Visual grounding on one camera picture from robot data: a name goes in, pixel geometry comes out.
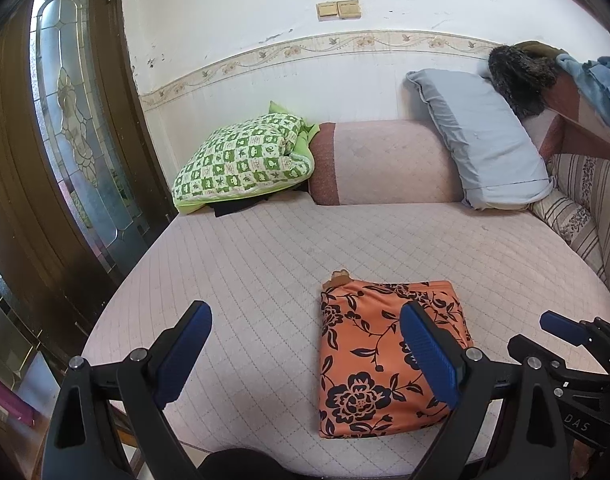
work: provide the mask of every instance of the blue cloth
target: blue cloth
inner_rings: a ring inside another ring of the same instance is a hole
[[[558,65],[574,78],[581,94],[610,127],[610,58],[601,57],[600,60],[581,65],[569,54],[556,57]]]

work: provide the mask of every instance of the stained glass window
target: stained glass window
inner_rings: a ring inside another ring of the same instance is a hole
[[[86,241],[117,281],[147,250],[149,229],[102,110],[88,0],[34,0],[30,70],[42,143]]]

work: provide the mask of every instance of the mattress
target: mattress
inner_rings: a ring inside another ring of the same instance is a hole
[[[571,367],[600,371],[583,348],[538,327],[554,310],[610,322],[610,294],[592,270],[529,212],[459,203],[318,206],[283,192],[243,212],[179,216],[120,286],[83,355],[91,364],[149,347],[193,300],[213,330],[181,397],[165,409],[179,440],[213,452],[248,447],[288,469],[329,478],[407,476],[438,427],[380,438],[318,436],[320,288],[336,269],[370,282],[449,280],[476,345],[510,361],[516,333]],[[472,458],[483,456],[499,404]]]

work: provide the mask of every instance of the orange floral cloth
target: orange floral cloth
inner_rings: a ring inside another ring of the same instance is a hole
[[[383,436],[439,422],[447,405],[436,400],[403,341],[399,316],[416,300],[463,348],[472,346],[451,283],[378,284],[343,272],[321,294],[320,436]]]

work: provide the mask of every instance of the light blue pillow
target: light blue pillow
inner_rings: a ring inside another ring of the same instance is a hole
[[[456,162],[465,202],[522,209],[552,190],[545,163],[507,101],[479,75],[409,72]]]

